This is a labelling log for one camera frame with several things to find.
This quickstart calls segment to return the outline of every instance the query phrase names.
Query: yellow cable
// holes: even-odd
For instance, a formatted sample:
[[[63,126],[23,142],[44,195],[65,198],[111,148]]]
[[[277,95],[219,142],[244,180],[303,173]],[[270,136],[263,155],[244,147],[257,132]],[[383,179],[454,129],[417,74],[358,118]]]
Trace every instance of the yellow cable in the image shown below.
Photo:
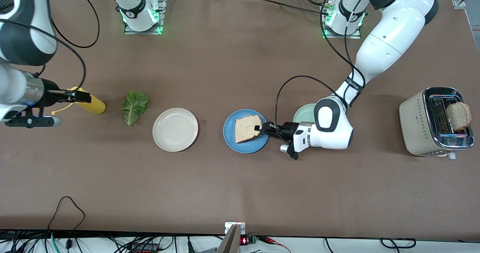
[[[74,103],[70,103],[70,105],[68,105],[68,106],[66,106],[66,107],[64,107],[64,108],[62,108],[62,109],[59,109],[59,110],[56,110],[56,111],[52,111],[52,115],[55,115],[55,113],[69,108],[69,107],[72,106],[73,104],[74,104]]]

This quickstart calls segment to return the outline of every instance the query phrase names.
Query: tabletop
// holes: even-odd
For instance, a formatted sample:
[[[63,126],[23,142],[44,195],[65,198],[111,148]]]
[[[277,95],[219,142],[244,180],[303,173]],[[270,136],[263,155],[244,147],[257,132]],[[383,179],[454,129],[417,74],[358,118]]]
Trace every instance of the tabletop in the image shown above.
[[[87,64],[83,88],[106,111],[73,106],[58,113],[57,128],[0,126],[0,228],[45,229],[60,197],[70,195],[86,213],[79,229],[219,234],[224,222],[237,221],[247,232],[275,236],[480,238],[479,146],[456,161],[412,156],[398,118],[399,105],[430,86],[455,87],[480,116],[480,55],[464,10],[451,0],[439,0],[439,13],[411,48],[355,101],[351,146],[309,148],[298,161],[273,138],[255,154],[239,154],[222,129],[239,109],[273,120],[278,89],[293,75],[341,84],[350,66],[322,38],[319,15],[263,0],[175,0],[162,35],[124,35],[114,0],[91,1],[100,38],[77,51]],[[318,9],[306,0],[278,1]],[[51,10],[71,41],[95,39],[85,0],[51,0]],[[367,11],[364,38],[381,18]],[[343,40],[332,42],[344,53]],[[361,43],[349,40],[350,53]],[[42,77],[64,89],[80,81],[80,63],[62,46],[46,67]],[[130,90],[150,97],[131,127],[120,110]],[[317,82],[293,80],[280,96],[278,122],[327,94]],[[177,153],[152,137],[155,119],[173,107],[199,123],[194,144]],[[81,214],[65,202],[57,219],[53,228],[71,229]]]

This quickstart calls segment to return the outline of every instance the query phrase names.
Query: green lettuce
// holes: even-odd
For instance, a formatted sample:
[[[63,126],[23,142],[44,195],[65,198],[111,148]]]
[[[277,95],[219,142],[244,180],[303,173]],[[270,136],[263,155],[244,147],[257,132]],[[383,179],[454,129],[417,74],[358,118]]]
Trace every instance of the green lettuce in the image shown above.
[[[132,126],[138,120],[138,116],[145,112],[149,96],[144,92],[128,92],[127,99],[123,102],[122,111],[125,111],[125,123]]]

